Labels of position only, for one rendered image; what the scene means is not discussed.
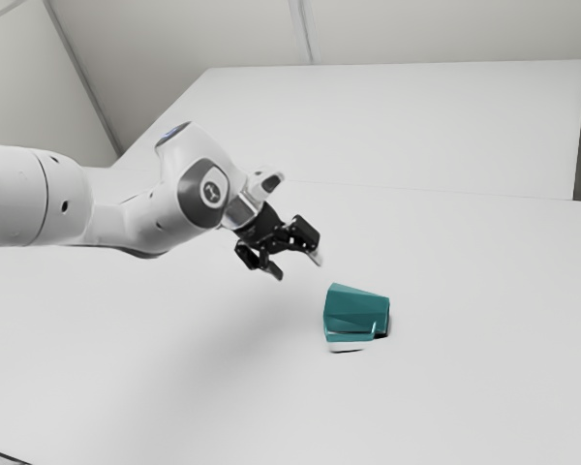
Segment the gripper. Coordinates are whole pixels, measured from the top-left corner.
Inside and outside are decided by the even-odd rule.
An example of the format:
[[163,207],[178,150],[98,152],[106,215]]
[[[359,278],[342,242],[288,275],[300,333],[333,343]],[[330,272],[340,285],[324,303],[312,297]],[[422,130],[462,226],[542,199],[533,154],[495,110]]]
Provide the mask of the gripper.
[[[265,202],[253,221],[234,232],[238,237],[234,247],[235,254],[248,269],[261,270],[281,281],[284,272],[270,260],[269,253],[280,253],[288,249],[289,244],[274,234],[284,225],[276,210]],[[319,249],[321,234],[310,223],[301,215],[295,215],[288,224],[288,233],[292,250],[302,252],[316,266],[322,266],[323,257]]]

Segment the teal faceted mug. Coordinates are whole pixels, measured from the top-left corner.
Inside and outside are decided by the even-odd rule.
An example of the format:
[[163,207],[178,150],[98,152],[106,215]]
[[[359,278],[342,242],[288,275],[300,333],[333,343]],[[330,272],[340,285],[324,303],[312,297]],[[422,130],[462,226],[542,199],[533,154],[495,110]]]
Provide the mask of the teal faceted mug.
[[363,350],[374,340],[388,336],[391,326],[390,299],[332,283],[325,296],[322,324],[330,352]]

